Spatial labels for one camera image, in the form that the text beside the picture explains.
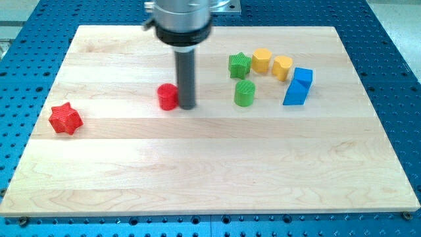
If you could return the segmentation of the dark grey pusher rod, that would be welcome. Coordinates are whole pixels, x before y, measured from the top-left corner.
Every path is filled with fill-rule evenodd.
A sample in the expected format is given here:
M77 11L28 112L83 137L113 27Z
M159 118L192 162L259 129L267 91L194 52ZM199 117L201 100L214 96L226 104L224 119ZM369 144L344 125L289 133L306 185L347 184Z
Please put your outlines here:
M196 106L195 100L195 51L174 52L178 105L184 110Z

